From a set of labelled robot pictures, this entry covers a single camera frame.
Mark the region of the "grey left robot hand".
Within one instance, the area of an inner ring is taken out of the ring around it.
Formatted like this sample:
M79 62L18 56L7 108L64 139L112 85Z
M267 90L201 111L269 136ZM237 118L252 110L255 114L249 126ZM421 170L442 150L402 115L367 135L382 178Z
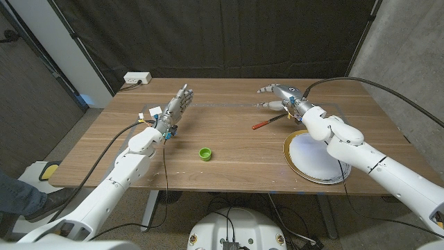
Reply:
M154 128L161 134L168 133L181 120L182 114L191 104L193 96L193 90L189 89L187 84L184 84L178 90L177 95L166 105Z

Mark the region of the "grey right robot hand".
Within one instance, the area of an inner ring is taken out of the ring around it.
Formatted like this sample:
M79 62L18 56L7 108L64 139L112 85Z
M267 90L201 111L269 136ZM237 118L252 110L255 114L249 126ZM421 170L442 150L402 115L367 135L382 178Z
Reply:
M271 92L280 99L277 101L270 101L259 103L257 106L261 108L268 108L274 111L286 111L291 117L301 118L314 105L310 103L302 92L292 86L272 83L265 87L258 89L257 93Z

